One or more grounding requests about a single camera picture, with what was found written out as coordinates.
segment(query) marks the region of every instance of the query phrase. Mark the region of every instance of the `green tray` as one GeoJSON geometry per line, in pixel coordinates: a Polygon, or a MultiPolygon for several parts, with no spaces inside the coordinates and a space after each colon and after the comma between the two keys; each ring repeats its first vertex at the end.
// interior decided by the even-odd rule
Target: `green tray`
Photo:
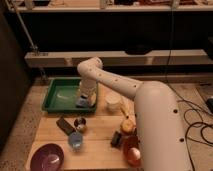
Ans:
{"type": "Polygon", "coordinates": [[[55,78],[51,81],[45,96],[42,110],[48,113],[93,113],[94,107],[79,108],[75,106],[80,78],[55,78]]]}

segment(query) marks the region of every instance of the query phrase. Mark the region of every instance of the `small jar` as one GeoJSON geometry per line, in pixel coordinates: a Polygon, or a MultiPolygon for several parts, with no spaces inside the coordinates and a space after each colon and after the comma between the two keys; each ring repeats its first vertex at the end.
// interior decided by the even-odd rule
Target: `small jar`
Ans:
{"type": "Polygon", "coordinates": [[[83,117],[79,117],[74,121],[74,125],[77,131],[85,132],[86,131],[86,119],[83,117]]]}

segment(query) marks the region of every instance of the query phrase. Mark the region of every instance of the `small bowl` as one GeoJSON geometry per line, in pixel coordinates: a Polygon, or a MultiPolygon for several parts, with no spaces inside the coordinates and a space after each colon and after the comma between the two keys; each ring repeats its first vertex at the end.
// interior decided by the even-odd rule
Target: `small bowl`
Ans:
{"type": "Polygon", "coordinates": [[[57,144],[46,144],[40,147],[30,162],[31,171],[59,171],[64,161],[62,148],[57,144]]]}
{"type": "Polygon", "coordinates": [[[141,153],[138,147],[138,137],[132,135],[123,142],[123,155],[125,160],[134,167],[141,165],[141,153]]]}

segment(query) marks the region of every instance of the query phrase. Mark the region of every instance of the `floor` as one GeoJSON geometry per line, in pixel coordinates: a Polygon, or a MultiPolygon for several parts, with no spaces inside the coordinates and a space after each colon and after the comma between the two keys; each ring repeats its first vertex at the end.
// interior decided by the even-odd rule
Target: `floor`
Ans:
{"type": "MultiPolygon", "coordinates": [[[[196,90],[194,84],[174,84],[173,87],[183,97],[205,107],[205,103],[196,90]]],[[[0,157],[1,171],[25,170],[25,163],[28,153],[30,151],[40,118],[43,114],[41,105],[46,90],[47,86],[41,86],[38,83],[35,83],[34,86],[31,87],[8,142],[0,157]]],[[[183,113],[187,107],[188,106],[185,104],[180,104],[180,112],[183,113]]],[[[197,119],[198,118],[196,118],[196,116],[192,116],[191,121],[196,121],[197,119]]],[[[213,119],[209,116],[205,116],[204,120],[208,123],[213,122],[213,119]]],[[[195,167],[197,168],[196,171],[210,171],[213,169],[213,150],[211,147],[190,142],[189,149],[192,151],[192,158],[194,159],[195,167]]]]}
{"type": "Polygon", "coordinates": [[[1,171],[24,171],[41,115],[46,86],[31,87],[0,157],[1,171]]]}

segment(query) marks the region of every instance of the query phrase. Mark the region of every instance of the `black object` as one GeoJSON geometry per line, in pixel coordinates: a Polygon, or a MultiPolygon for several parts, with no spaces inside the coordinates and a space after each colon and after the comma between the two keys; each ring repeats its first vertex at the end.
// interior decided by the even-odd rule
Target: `black object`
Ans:
{"type": "Polygon", "coordinates": [[[209,110],[213,113],[213,98],[207,99],[206,105],[208,106],[209,110]]]}
{"type": "MultiPolygon", "coordinates": [[[[33,1],[35,6],[47,6],[50,3],[50,0],[35,0],[33,1]]],[[[25,6],[25,2],[23,1],[20,5],[20,7],[24,7],[25,6]]]]}
{"type": "Polygon", "coordinates": [[[213,37],[208,37],[204,44],[204,50],[209,58],[213,59],[213,37]]]}
{"type": "Polygon", "coordinates": [[[111,143],[110,143],[111,146],[118,147],[120,144],[121,137],[122,137],[121,133],[119,133],[118,131],[115,131],[113,138],[111,140],[111,143]]]}
{"type": "Polygon", "coordinates": [[[65,134],[68,136],[75,132],[75,128],[73,128],[63,117],[61,117],[59,120],[56,121],[56,124],[58,125],[59,128],[64,131],[65,134]]]}

